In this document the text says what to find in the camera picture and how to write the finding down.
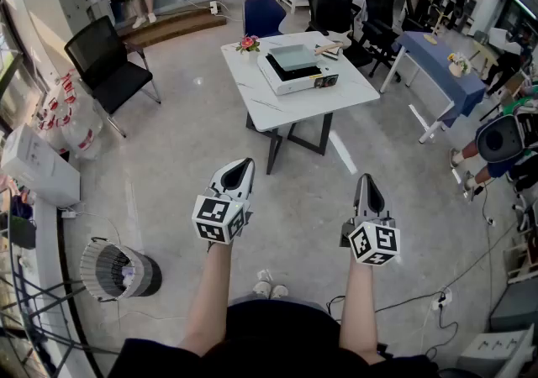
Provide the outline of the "person's left shoe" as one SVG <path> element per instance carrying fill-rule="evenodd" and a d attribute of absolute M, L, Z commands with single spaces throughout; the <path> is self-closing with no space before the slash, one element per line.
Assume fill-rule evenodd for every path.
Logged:
<path fill-rule="evenodd" d="M 257 273 L 258 282 L 254 285 L 253 293 L 260 297 L 269 299 L 272 293 L 272 277 L 268 270 L 260 270 Z"/>

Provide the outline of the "grey waste bin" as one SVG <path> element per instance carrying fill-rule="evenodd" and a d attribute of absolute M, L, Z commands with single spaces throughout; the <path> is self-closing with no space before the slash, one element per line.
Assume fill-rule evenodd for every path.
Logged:
<path fill-rule="evenodd" d="M 99 302 L 149 297 L 163 281 L 161 268 L 151 257 L 98 237 L 92 237 L 82 253 L 80 275 Z"/>

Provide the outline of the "red flower bouquet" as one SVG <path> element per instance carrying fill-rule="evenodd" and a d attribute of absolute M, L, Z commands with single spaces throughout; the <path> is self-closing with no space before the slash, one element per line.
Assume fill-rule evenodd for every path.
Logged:
<path fill-rule="evenodd" d="M 240 53 L 244 53 L 244 52 L 259 52 L 260 51 L 260 40 L 255 35 L 246 35 L 237 44 L 235 50 L 239 51 Z"/>

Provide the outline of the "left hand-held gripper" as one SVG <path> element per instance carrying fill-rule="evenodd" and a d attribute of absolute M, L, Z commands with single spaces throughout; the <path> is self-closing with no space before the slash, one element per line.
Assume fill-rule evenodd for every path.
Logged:
<path fill-rule="evenodd" d="M 212 244 L 231 244 L 241 236 L 251 215 L 255 162 L 244 158 L 215 171 L 192 214 L 196 235 Z"/>

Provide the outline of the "wooden stand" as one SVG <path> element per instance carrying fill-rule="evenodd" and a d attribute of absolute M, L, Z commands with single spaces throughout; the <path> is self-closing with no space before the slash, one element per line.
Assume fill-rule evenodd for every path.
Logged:
<path fill-rule="evenodd" d="M 430 32 L 427 32 L 427 33 L 423 34 L 424 39 L 426 41 L 430 42 L 432 45 L 437 45 L 438 44 L 438 42 L 436 40 L 436 36 L 437 36 L 437 34 L 438 34 L 439 30 L 440 30 L 441 22 L 442 22 L 443 18 L 445 17 L 445 15 L 443 14 L 442 9 L 436 8 L 435 11 L 437 13 L 437 20 L 436 20 L 434 28 Z"/>

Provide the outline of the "pale flower vase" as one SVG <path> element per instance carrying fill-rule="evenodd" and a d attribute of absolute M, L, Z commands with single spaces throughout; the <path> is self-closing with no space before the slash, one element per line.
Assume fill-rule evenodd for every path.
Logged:
<path fill-rule="evenodd" d="M 463 77 L 471 73 L 472 64 L 464 54 L 452 52 L 448 55 L 449 71 L 455 77 Z"/>

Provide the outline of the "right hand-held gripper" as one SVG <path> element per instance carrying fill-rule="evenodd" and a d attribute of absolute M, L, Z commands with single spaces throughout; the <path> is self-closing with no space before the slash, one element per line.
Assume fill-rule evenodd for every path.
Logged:
<path fill-rule="evenodd" d="M 383 266 L 401 253 L 400 231 L 391 214 L 387 186 L 371 174 L 363 174 L 356 185 L 355 209 L 370 208 L 379 215 L 357 215 L 342 224 L 340 247 L 351 250 L 355 262 Z"/>

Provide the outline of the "person's right forearm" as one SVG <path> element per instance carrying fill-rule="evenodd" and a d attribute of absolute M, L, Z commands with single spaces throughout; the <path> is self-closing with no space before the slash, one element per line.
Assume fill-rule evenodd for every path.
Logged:
<path fill-rule="evenodd" d="M 384 361 L 377 352 L 372 268 L 357 263 L 353 257 L 341 316 L 339 346 L 359 355 L 369 365 Z"/>

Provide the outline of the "black metal rack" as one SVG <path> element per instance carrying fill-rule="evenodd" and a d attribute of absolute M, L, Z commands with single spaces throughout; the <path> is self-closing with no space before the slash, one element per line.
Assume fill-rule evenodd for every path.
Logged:
<path fill-rule="evenodd" d="M 59 210 L 35 199 L 20 217 L 0 191 L 0 376 L 103 378 L 75 297 L 85 290 L 67 269 Z"/>

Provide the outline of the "black mesh visitor chair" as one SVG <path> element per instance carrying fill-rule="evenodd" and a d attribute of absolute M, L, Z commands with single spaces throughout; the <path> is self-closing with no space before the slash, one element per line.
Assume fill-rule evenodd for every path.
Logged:
<path fill-rule="evenodd" d="M 76 33 L 64 51 L 81 77 L 89 95 L 107 114 L 108 123 L 122 137 L 127 134 L 113 119 L 114 114 L 137 92 L 160 104 L 157 88 L 142 48 L 123 41 L 111 20 L 103 16 Z"/>

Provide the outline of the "wooden step platform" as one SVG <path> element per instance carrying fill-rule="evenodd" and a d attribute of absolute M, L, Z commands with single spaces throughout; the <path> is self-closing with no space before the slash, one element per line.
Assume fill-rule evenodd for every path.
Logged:
<path fill-rule="evenodd" d="M 164 13 L 159 15 L 153 24 L 145 22 L 137 29 L 133 29 L 131 25 L 126 25 L 117 29 L 117 32 L 123 42 L 145 48 L 169 39 L 226 24 L 225 17 L 213 15 L 208 9 L 194 8 Z"/>

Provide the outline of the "blue chair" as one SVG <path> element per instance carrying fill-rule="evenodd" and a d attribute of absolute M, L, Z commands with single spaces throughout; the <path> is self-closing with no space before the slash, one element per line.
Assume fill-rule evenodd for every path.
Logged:
<path fill-rule="evenodd" d="M 245 0 L 244 35 L 266 38 L 281 35 L 280 24 L 287 13 L 277 0 Z"/>

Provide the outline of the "white box appliance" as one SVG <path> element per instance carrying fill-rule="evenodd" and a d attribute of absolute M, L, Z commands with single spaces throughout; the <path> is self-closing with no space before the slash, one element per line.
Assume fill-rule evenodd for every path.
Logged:
<path fill-rule="evenodd" d="M 68 207 L 81 200 L 80 172 L 27 124 L 7 138 L 0 167 L 47 202 Z"/>

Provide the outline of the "person's left forearm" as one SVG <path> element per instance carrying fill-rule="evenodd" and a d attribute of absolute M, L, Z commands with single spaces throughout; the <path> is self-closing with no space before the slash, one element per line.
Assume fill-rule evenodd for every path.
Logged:
<path fill-rule="evenodd" d="M 232 244 L 213 244 L 179 347 L 204 356 L 224 340 L 229 300 Z"/>

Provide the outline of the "grey square pan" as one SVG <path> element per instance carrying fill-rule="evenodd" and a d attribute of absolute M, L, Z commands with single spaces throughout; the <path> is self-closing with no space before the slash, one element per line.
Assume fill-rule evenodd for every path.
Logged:
<path fill-rule="evenodd" d="M 342 46 L 342 42 L 335 42 L 314 49 L 310 49 L 305 45 L 288 45 L 269 49 L 268 54 L 284 71 L 295 71 L 315 67 L 318 61 L 317 56 L 322 55 L 327 50 L 338 50 Z"/>

